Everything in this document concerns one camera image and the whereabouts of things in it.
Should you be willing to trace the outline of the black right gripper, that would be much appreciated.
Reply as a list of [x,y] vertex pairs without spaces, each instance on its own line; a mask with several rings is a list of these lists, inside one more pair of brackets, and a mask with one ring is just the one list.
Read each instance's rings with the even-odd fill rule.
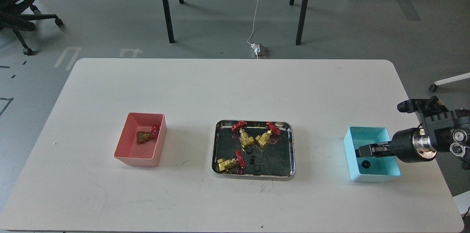
[[417,129],[405,129],[396,132],[391,141],[367,144],[355,149],[356,158],[381,158],[394,155],[405,163],[416,163],[417,152],[413,145],[413,136]]

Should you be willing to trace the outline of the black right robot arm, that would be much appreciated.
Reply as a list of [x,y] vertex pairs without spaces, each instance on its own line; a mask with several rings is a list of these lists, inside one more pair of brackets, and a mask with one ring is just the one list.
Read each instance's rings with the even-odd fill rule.
[[405,163],[430,162],[437,153],[451,152],[469,170],[469,110],[418,111],[420,125],[396,132],[391,141],[362,145],[356,158],[397,157]]

